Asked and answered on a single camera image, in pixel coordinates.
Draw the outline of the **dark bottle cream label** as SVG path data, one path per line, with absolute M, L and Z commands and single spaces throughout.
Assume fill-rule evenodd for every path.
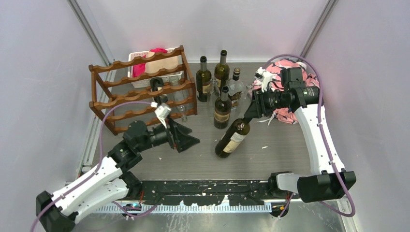
M 220 158 L 230 156 L 248 135 L 251 121 L 247 117 L 236 119 L 218 141 L 215 154 Z

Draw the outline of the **dark bottle white label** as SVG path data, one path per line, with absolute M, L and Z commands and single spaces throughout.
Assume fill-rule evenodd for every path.
M 160 77 L 154 77 L 150 79 L 150 88 L 151 91 L 159 91 L 162 90 L 164 87 L 164 81 Z M 166 94 L 161 94 L 158 96 L 153 97 L 153 101 L 155 101 L 158 104 L 162 103 L 167 103 L 168 102 L 168 97 Z

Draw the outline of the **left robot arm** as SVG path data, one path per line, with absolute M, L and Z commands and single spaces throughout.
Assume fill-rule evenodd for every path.
M 47 232 L 70 232 L 84 217 L 105 204 L 140 196 L 142 183 L 130 169 L 142 160 L 141 153 L 168 144 L 183 152 L 198 144 L 192 130 L 171 118 L 149 130 L 140 120 L 132 122 L 123 139 L 91 170 L 53 193 L 36 197 L 36 216 Z

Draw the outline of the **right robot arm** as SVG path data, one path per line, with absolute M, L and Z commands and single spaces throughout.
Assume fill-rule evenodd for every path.
M 277 173 L 275 181 L 268 186 L 269 194 L 279 199 L 290 191 L 305 203 L 340 199 L 356 183 L 356 175 L 345 169 L 335 149 L 320 89 L 306 85 L 301 68 L 286 68 L 280 76 L 283 90 L 272 89 L 274 75 L 262 67 L 256 71 L 255 79 L 261 82 L 261 87 L 253 91 L 245 118 L 261 118 L 277 109 L 290 109 L 307 145 L 311 174 Z

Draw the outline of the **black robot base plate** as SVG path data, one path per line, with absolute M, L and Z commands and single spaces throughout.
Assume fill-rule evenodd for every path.
M 289 191 L 274 189 L 273 180 L 145 180 L 121 200 L 149 205 L 261 205 L 267 200 L 287 200 Z

